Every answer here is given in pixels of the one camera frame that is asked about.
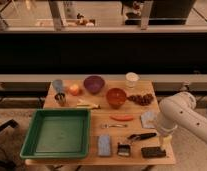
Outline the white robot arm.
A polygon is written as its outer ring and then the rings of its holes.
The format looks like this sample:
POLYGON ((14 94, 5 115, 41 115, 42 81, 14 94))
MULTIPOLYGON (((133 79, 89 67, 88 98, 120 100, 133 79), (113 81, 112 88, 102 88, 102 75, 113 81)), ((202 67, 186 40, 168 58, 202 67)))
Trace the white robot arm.
POLYGON ((154 126, 159 133, 160 147, 164 150, 171 141, 173 132, 182 126, 207 143, 207 118, 195 112, 195 97, 188 92, 180 92, 162 99, 154 126))

